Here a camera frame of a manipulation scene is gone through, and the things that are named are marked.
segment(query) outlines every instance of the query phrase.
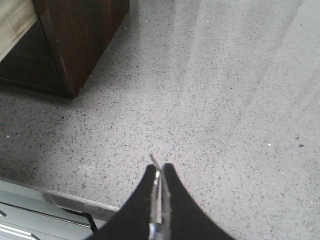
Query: terrazzo floor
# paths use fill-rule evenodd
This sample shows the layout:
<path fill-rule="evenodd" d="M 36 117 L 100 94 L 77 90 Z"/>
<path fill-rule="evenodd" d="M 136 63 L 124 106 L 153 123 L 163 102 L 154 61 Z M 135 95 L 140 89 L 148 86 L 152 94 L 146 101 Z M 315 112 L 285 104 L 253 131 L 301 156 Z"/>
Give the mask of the terrazzo floor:
<path fill-rule="evenodd" d="M 153 153 L 236 239 L 319 239 L 319 12 L 133 0 L 74 100 L 0 86 L 0 177 L 119 208 Z"/>

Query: wood grain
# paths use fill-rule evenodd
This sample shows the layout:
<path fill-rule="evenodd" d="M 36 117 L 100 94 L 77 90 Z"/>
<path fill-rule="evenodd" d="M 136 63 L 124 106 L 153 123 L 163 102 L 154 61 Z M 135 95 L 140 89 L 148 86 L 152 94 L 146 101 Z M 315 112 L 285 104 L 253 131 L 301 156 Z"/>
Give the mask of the wood grain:
<path fill-rule="evenodd" d="M 129 0 L 33 0 L 64 91 L 75 96 L 129 10 Z"/>

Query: wooden cabinet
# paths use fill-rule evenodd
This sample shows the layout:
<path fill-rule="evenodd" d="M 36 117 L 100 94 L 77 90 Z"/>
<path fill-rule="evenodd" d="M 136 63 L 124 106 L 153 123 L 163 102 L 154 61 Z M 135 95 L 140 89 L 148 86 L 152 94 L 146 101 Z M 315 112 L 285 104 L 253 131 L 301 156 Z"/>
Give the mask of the wooden cabinet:
<path fill-rule="evenodd" d="M 129 0 L 33 0 L 37 21 L 0 61 L 0 82 L 76 96 L 129 5 Z"/>

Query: gray surface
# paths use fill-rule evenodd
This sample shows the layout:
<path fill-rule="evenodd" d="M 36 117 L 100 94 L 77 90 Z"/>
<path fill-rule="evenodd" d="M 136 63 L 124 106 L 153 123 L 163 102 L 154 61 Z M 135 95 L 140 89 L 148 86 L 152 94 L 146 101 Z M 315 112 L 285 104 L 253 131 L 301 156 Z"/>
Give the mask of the gray surface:
<path fill-rule="evenodd" d="M 120 207 L 153 153 L 237 239 L 319 239 L 319 12 L 132 1 L 75 100 L 1 86 L 0 176 Z"/>

